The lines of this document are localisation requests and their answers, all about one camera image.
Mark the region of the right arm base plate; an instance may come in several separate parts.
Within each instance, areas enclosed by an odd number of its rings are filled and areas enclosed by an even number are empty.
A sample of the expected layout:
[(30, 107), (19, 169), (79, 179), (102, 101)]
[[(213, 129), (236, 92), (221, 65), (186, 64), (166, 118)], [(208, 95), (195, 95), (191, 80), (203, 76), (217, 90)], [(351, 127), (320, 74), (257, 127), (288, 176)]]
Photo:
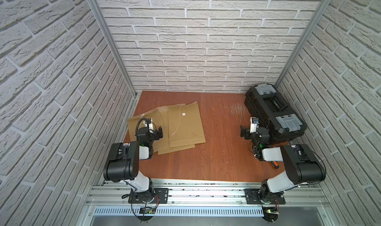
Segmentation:
[(264, 188), (249, 188), (244, 190), (248, 205), (280, 204), (285, 205), (284, 191), (272, 193)]

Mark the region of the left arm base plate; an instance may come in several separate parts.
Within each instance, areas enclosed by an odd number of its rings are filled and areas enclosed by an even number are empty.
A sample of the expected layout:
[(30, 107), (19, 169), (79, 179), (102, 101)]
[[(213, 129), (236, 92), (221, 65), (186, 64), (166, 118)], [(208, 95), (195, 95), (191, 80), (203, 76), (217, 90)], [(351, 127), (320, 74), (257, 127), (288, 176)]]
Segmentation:
[(144, 192), (134, 192), (131, 190), (129, 204), (167, 204), (169, 195), (168, 188), (154, 188)]

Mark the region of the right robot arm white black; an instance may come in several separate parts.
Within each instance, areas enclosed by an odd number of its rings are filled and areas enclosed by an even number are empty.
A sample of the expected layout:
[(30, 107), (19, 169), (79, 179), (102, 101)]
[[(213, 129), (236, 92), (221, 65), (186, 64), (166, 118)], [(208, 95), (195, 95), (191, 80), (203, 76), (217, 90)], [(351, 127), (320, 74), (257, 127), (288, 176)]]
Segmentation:
[(326, 167), (306, 144), (269, 145), (268, 129), (256, 130), (241, 126), (241, 137), (253, 144), (252, 153), (260, 161), (283, 162), (285, 170), (275, 177), (264, 180), (260, 189), (252, 190), (247, 203), (253, 200), (263, 204), (285, 204), (284, 192), (301, 185), (318, 184), (326, 178)]

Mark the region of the brown kraft file bag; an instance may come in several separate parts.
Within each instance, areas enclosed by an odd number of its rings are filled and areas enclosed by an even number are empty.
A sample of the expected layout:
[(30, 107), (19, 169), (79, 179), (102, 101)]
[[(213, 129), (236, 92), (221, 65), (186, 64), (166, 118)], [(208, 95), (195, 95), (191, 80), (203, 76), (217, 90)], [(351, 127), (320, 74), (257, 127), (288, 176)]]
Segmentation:
[(169, 106), (168, 124), (170, 147), (206, 142), (197, 102)]

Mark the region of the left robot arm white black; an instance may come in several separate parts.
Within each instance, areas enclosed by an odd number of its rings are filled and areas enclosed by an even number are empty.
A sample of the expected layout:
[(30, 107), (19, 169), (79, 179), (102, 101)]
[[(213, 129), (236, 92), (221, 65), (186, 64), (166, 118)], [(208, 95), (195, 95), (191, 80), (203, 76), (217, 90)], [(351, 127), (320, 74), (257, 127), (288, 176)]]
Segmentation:
[(125, 183), (131, 188), (122, 199), (130, 204), (155, 203), (160, 199), (155, 192), (152, 180), (140, 172), (140, 161), (151, 159), (154, 154), (153, 143), (163, 138), (162, 128), (156, 128), (152, 119), (142, 118), (136, 126), (136, 140), (130, 143), (114, 143), (109, 150), (103, 177), (106, 181)]

